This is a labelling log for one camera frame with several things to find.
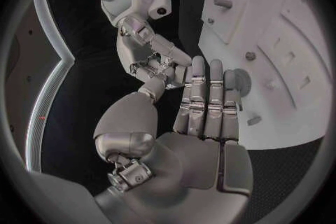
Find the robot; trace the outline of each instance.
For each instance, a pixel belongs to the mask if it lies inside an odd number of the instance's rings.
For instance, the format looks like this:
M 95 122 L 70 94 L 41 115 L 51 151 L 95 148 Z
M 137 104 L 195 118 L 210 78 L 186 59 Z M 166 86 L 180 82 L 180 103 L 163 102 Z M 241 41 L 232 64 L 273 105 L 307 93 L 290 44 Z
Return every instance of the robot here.
M 215 59 L 208 83 L 202 57 L 191 59 L 154 33 L 148 18 L 169 15 L 171 0 L 100 1 L 118 28 L 123 68 L 144 84 L 108 108 L 95 129 L 97 152 L 113 167 L 98 204 L 118 223 L 236 221 L 253 188 L 248 152 L 239 145 L 241 74 L 224 72 Z M 183 86 L 173 131 L 156 139 L 154 104 Z

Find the illuminated edge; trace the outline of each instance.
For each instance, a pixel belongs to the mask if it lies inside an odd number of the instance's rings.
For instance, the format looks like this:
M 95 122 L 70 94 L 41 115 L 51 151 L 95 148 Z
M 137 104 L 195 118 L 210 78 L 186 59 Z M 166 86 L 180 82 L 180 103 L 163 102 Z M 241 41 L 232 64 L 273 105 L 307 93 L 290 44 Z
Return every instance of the illuminated edge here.
M 36 98 L 26 134 L 26 168 L 29 171 L 41 172 L 41 149 L 45 123 L 58 89 L 74 64 L 74 56 L 58 31 L 48 0 L 34 0 L 34 5 L 46 36 L 60 57 L 60 61 Z

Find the led light strip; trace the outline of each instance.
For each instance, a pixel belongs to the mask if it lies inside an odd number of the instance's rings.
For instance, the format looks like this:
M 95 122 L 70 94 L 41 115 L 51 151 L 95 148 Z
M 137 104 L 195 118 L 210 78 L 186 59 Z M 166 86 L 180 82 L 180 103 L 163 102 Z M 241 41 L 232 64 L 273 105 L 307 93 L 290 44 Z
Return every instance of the led light strip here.
M 54 22 L 48 0 L 34 0 L 36 13 L 51 45 L 61 58 L 45 81 L 31 112 L 26 135 L 26 168 L 41 172 L 41 148 L 45 122 L 56 93 L 74 64 L 74 56 L 63 40 Z

